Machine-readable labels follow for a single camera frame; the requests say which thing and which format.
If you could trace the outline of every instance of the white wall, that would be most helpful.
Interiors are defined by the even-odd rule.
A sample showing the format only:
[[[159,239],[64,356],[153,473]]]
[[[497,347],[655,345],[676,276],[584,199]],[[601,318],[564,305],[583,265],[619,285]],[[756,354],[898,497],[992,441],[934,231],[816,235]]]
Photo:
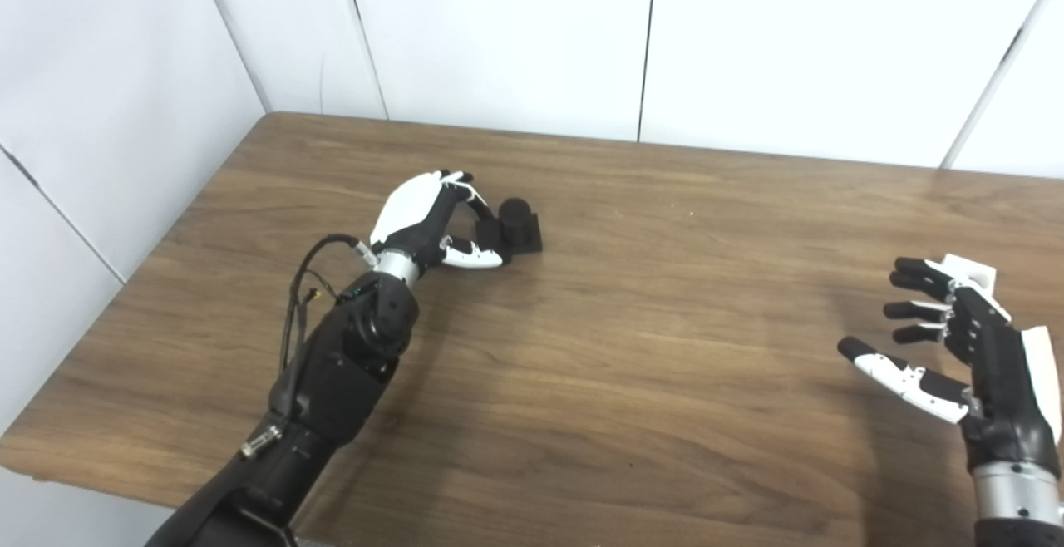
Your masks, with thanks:
[[[384,118],[354,0],[217,0],[268,111]]]
[[[3,431],[263,107],[212,0],[0,0],[0,38]],[[134,547],[167,515],[6,470],[0,503],[3,545]]]
[[[650,0],[359,0],[392,119],[634,140]]]
[[[1033,2],[654,0],[642,138],[936,167]]]
[[[263,115],[212,0],[0,0],[0,145],[128,278]]]
[[[1026,33],[953,168],[1064,179],[1064,0]]]
[[[120,283],[0,153],[0,433]],[[168,510],[0,469],[0,544],[139,547]]]

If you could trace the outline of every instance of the robotic arm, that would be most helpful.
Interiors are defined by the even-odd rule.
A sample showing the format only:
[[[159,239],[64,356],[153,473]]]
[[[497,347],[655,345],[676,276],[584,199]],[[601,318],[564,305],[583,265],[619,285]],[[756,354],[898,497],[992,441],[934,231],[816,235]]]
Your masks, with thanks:
[[[993,296],[983,265],[898,259],[891,283],[935,302],[898,302],[887,318],[918,325],[894,331],[900,344],[937,342],[971,368],[971,383],[878,352],[846,337],[839,353],[916,408],[961,426],[976,488],[979,547],[1064,545],[1057,482],[1061,464],[1060,384],[1049,332],[1018,331]]]
[[[418,279],[440,264],[493,268],[509,262],[505,245],[481,248],[446,234],[460,202],[482,223],[494,220],[471,180],[467,172],[423,172],[392,192],[370,235],[371,249],[343,234],[312,248],[289,289],[282,372],[270,388],[268,412],[225,468],[176,510],[147,547],[296,546],[292,518],[333,453],[359,434],[410,344]],[[315,252],[330,243],[361,252],[371,270],[337,295],[287,362],[301,279]],[[301,308],[300,322],[305,302]]]

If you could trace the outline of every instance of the wood grain tabletop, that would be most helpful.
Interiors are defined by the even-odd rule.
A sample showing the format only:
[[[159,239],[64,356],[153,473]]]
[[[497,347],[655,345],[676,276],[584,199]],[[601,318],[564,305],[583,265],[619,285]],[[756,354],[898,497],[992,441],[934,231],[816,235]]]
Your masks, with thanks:
[[[466,169],[545,251],[434,269],[410,351],[296,530],[347,546],[971,543],[957,429],[835,352],[893,346],[899,255],[997,266],[1064,346],[1064,182],[266,116],[0,443],[34,478],[177,505],[265,412],[286,286],[388,192]],[[469,235],[471,216],[453,222]],[[364,265],[323,252],[345,284]],[[313,315],[320,316],[319,309]]]

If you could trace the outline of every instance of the black cable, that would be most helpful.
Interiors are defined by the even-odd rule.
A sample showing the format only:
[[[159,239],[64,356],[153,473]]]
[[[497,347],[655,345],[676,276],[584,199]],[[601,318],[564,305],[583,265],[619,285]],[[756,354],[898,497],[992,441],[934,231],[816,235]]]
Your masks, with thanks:
[[[315,245],[313,245],[310,251],[306,252],[306,255],[303,256],[303,261],[299,263],[299,268],[296,269],[296,275],[292,280],[292,285],[288,286],[288,306],[285,309],[284,330],[281,332],[281,357],[278,365],[278,375],[284,372],[284,369],[288,366],[288,347],[292,344],[292,324],[293,319],[296,318],[296,305],[299,302],[299,287],[302,284],[303,276],[307,275],[311,261],[314,260],[314,256],[316,256],[322,248],[330,244],[342,243],[350,245],[351,248],[354,248],[359,244],[359,238],[346,233],[331,233],[323,236]],[[319,275],[316,272],[314,275],[320,279]]]
[[[336,296],[336,289],[334,289],[333,286],[330,284],[330,282],[326,281],[326,278],[321,277],[318,274],[318,271],[316,271],[314,269],[306,269],[306,275],[309,275],[309,276],[311,276],[311,277],[313,277],[315,279],[318,279],[318,282],[321,284],[321,288],[326,291],[326,294],[329,294],[330,298],[333,298],[333,300],[335,300],[335,298],[337,298],[337,296]]]

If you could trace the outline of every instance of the wall seam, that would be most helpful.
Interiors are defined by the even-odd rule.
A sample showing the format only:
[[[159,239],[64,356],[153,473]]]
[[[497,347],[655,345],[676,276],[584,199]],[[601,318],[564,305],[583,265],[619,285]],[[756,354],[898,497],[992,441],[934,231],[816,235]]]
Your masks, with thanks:
[[[45,202],[48,202],[48,205],[51,206],[51,209],[55,211],[55,213],[61,218],[63,218],[63,221],[68,226],[68,228],[70,228],[70,231],[72,231],[74,235],[77,235],[79,239],[81,239],[82,244],[84,244],[85,247],[88,248],[90,252],[93,252],[93,255],[95,255],[96,259],[100,261],[100,264],[106,267],[107,271],[111,271],[111,275],[114,275],[115,279],[118,279],[118,283],[126,285],[127,282],[126,278],[122,277],[122,275],[119,274],[115,267],[111,266],[111,263],[109,263],[107,260],[103,258],[102,252],[96,249],[96,246],[93,245],[90,241],[88,241],[88,237],[85,236],[85,234],[81,232],[80,229],[78,229],[78,226],[73,225],[73,221],[70,220],[70,217],[68,217],[66,213],[64,213],[64,211],[60,209],[60,205],[48,195],[48,192],[45,192],[45,189],[40,187],[40,183],[38,183],[37,179],[35,179],[35,177],[31,175],[29,169],[26,168],[26,165],[22,165],[22,163],[19,162],[18,158],[12,154],[11,150],[7,150],[3,145],[0,145],[0,153],[4,153],[4,156],[7,156],[7,160],[11,161],[12,165],[15,165],[15,168],[18,169],[19,172],[21,172],[22,177],[26,177],[27,182],[29,182],[34,187],[34,189],[37,190],[37,194],[39,194],[40,197],[45,199]]]
[[[972,131],[976,130],[976,126],[978,126],[983,113],[990,106],[991,101],[994,100],[994,96],[1000,87],[1001,82],[1004,81],[1009,70],[1012,69],[1012,63],[1015,63],[1016,59],[1019,59],[1023,47],[1027,44],[1028,36],[1031,35],[1031,29],[1034,29],[1035,24],[1037,24],[1037,21],[1042,17],[1042,12],[1047,4],[1049,4],[1049,0],[1034,0],[1030,12],[1027,13],[1027,17],[1024,17],[1024,21],[1019,24],[1016,35],[1013,36],[1012,43],[1009,44],[1004,54],[1001,55],[1001,61],[998,63],[997,69],[994,70],[994,73],[987,80],[983,92],[979,95],[979,99],[976,100],[975,106],[971,107],[971,112],[968,113],[968,117],[962,123],[957,137],[953,138],[949,150],[946,150],[946,155],[943,156],[942,164],[938,165],[940,169],[953,168],[958,158],[961,156],[961,150],[964,149],[965,143],[971,137]]]

